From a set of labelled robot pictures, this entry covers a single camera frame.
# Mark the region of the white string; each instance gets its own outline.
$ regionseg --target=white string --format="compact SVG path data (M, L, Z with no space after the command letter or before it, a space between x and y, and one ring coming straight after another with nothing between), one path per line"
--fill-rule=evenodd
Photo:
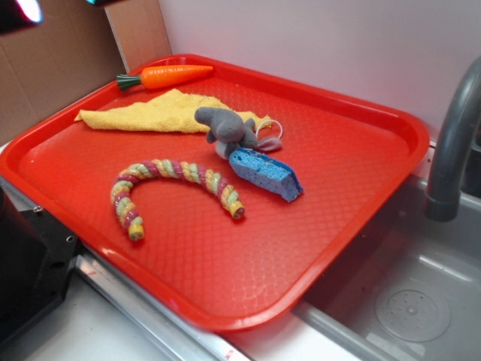
M259 124L259 127L256 130L256 138L259 139L259 132L261 131L262 126L266 123L276 123L279 126L280 134L279 134L278 138L281 139L281 137L284 134L283 126L281 126L280 123L277 120L274 120L274 119L264 120L262 123Z

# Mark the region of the white wall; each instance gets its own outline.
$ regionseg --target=white wall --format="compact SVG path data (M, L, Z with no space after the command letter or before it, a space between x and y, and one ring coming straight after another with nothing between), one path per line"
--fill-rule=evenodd
M481 56L477 0L159 0L196 53L407 111L436 138Z

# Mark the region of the drain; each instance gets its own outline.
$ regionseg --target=drain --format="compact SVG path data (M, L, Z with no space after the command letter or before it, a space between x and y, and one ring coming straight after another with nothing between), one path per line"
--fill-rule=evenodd
M387 286L377 297L376 315L387 332L411 342L434 340L451 322L446 299L417 281Z

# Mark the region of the yellow towel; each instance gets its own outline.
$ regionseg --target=yellow towel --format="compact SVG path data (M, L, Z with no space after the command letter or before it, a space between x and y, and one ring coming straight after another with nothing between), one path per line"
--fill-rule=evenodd
M80 111L75 121L83 120L93 129L118 129L126 131L156 132L208 132L209 127L195 121L194 113L199 107L231 110L212 96L185 94L177 89L158 96L146 103L134 103L127 107L108 111ZM237 112L245 121L253 118L256 128L269 116L259 118L251 111Z

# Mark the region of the braided rope toy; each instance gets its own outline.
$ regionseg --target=braided rope toy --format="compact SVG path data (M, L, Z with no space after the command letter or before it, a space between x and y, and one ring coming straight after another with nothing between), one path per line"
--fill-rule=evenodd
M206 170L195 163L168 159L143 161L121 171L110 192L110 203L115 208L120 224L129 231L129 237L133 241L144 237L144 221L130 199L130 191L139 181L156 177L176 178L200 184L217 196L234 219L244 216L244 205L239 200L237 191L220 173L214 173L212 169Z

